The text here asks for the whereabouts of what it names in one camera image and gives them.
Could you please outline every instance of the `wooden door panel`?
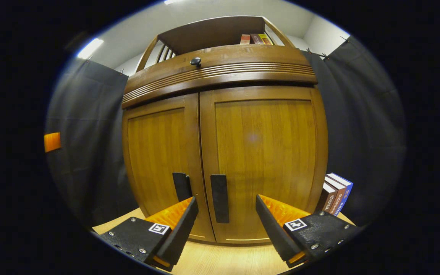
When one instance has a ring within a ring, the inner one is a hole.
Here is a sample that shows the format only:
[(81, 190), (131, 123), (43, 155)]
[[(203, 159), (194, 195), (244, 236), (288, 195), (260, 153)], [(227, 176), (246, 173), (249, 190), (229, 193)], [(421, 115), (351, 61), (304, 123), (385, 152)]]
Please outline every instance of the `wooden door panel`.
[(201, 171), (198, 94), (126, 111), (123, 127), (127, 173), (145, 217), (178, 202), (172, 173), (186, 173), (199, 207), (190, 237), (215, 241)]
[[(323, 138), (317, 144), (325, 114), (318, 113), (323, 120), (316, 120), (312, 93), (305, 87), (241, 87), (200, 95), (209, 201), (209, 175), (227, 176), (230, 222), (216, 223), (210, 205), (218, 242), (269, 241), (255, 211), (257, 194), (313, 211), (312, 201), (320, 196), (323, 183), (320, 174), (327, 165), (327, 144)], [(324, 144), (325, 153), (319, 150)]]

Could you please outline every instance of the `wooden table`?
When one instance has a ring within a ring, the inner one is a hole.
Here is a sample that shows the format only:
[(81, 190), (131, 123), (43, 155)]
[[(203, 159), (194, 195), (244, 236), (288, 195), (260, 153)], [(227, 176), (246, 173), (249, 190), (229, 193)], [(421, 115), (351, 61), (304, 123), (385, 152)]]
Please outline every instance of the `wooden table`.
[[(95, 226), (93, 230), (101, 235), (130, 217), (145, 219), (140, 208), (137, 208), (108, 223)], [(354, 225), (342, 213), (337, 217)], [(274, 275), (289, 269), (272, 244), (209, 245), (187, 241), (178, 264), (169, 273), (175, 275)]]

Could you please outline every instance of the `wooden drawer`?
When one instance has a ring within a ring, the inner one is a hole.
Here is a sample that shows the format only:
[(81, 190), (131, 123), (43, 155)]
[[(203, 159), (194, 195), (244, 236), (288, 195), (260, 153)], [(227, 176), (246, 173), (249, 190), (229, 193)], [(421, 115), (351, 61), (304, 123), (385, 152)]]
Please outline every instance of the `wooden drawer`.
[[(201, 58), (201, 67), (190, 64)], [(178, 55), (140, 70), (125, 87), (122, 108), (209, 86), (253, 81), (317, 84), (299, 49), (278, 45), (226, 45)]]

